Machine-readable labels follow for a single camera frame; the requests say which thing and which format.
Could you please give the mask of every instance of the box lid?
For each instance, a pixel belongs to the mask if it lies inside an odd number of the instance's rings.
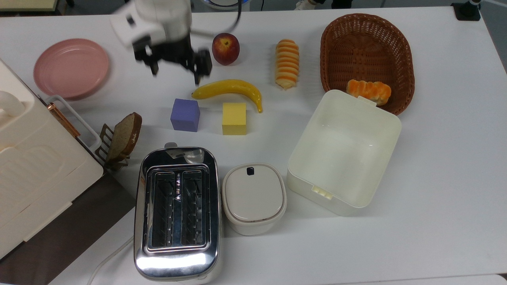
[[[285,204],[283,181],[270,165],[240,165],[227,174],[223,188],[227,216],[239,222],[271,219]]]

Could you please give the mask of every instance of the banana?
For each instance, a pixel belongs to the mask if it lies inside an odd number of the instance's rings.
[[[238,93],[245,95],[255,103],[257,106],[257,111],[259,111],[259,113],[262,113],[261,92],[251,83],[239,79],[221,80],[198,87],[194,93],[192,93],[192,98],[206,99],[227,93]]]

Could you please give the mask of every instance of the wicker basket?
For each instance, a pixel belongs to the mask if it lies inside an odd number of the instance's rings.
[[[331,22],[320,42],[320,79],[327,92],[345,92],[351,79],[381,81],[391,87],[382,108],[395,115],[414,95],[414,67],[407,39],[378,16],[349,14]]]

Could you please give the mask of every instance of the bread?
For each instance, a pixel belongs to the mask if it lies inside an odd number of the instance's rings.
[[[284,90],[296,85],[299,75],[299,47],[293,40],[281,40],[276,45],[275,82]]]
[[[347,93],[356,98],[364,97],[377,103],[377,106],[382,106],[389,100],[391,88],[380,81],[366,82],[352,79],[347,83]]]
[[[138,113],[132,113],[116,124],[111,147],[105,158],[105,167],[114,166],[117,162],[128,158],[139,138],[141,124],[142,117]]]

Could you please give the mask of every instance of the stainless steel toaster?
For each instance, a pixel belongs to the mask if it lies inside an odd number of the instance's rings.
[[[219,176],[202,148],[165,148],[143,160],[134,226],[134,262],[144,277],[204,284],[221,271]]]

